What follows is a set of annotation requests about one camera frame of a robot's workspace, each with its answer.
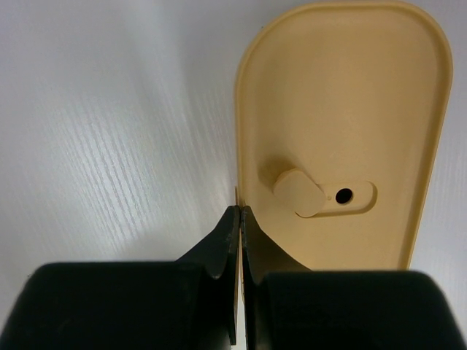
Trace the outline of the tan oblong box lid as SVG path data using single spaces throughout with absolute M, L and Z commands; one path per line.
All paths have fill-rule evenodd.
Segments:
M 238 70 L 242 209 L 312 271 L 410 271 L 451 81 L 446 36 L 416 6 L 286 12 Z

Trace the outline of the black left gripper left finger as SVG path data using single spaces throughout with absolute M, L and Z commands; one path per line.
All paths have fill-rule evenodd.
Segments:
M 229 349 L 236 344 L 240 210 L 175 261 L 38 268 L 1 332 L 3 349 Z

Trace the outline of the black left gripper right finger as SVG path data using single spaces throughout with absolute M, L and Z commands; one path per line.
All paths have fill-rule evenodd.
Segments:
M 312 271 L 242 209 L 249 349 L 464 349 L 443 292 L 416 271 Z

